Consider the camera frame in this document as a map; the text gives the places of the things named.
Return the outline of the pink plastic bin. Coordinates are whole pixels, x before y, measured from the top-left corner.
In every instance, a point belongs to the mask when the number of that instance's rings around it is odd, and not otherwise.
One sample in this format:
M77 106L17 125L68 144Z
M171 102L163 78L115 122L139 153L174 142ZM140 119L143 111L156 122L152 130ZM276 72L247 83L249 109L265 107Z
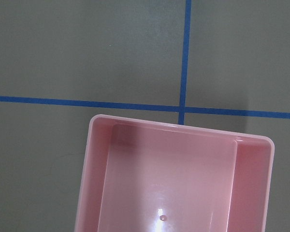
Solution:
M74 229L263 232L274 151L265 136L96 115Z

